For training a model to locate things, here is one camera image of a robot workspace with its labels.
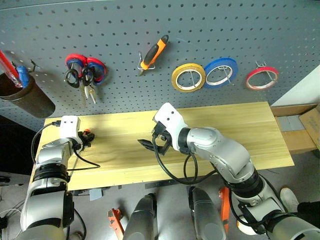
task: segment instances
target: white wall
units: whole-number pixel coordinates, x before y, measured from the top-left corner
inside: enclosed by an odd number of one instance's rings
[[[280,97],[272,107],[320,103],[320,65]]]

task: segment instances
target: yellow tape roll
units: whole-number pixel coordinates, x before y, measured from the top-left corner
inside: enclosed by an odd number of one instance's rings
[[[199,74],[199,76],[200,76],[199,81],[197,83],[194,83],[193,86],[181,86],[178,83],[178,78],[180,77],[181,74],[183,74],[185,72],[195,72],[195,73]],[[171,82],[172,82],[172,86],[180,92],[184,92],[184,93],[194,92],[194,91],[202,88],[202,86],[205,84],[206,73],[205,73],[204,68],[202,66],[200,66],[199,64],[196,64],[196,63],[183,64],[181,66],[178,66],[173,71],[172,77],[171,77]]]

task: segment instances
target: screwdriver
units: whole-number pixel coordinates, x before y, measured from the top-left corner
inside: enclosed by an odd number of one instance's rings
[[[153,45],[150,50],[145,55],[142,62],[139,64],[139,67],[142,68],[139,70],[138,75],[141,76],[145,70],[148,70],[151,64],[154,64],[157,60],[158,56],[161,54],[161,52],[165,49],[167,46],[169,36],[164,35],[160,38],[160,40]]]

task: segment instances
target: black connector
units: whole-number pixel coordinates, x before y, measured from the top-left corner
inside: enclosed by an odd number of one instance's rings
[[[6,216],[0,217],[0,230],[6,229],[8,227],[8,218]]]
[[[163,125],[160,121],[158,121],[153,129],[152,136],[155,136],[157,138],[159,135],[162,135],[165,130],[166,126]]]
[[[60,125],[61,125],[61,120],[53,121],[53,122],[52,122],[52,125],[53,125],[53,126],[56,126],[56,127],[60,127]]]

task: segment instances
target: red tape roll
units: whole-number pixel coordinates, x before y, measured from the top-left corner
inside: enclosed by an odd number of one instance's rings
[[[263,72],[270,72],[270,73],[273,73],[274,74],[274,79],[271,80],[269,83],[265,84],[265,85],[262,85],[262,86],[254,86],[254,85],[251,85],[249,83],[249,80],[256,74],[259,74],[259,73],[263,73]],[[247,76],[246,76],[246,79],[245,79],[245,85],[248,89],[251,89],[251,90],[254,90],[254,91],[262,91],[262,90],[265,90],[265,89],[268,89],[268,88],[271,88],[273,85],[276,84],[276,82],[278,81],[278,76],[279,76],[279,72],[277,69],[275,69],[274,67],[271,67],[271,66],[263,66],[263,67],[259,67],[255,70],[253,70],[252,72],[250,72]]]

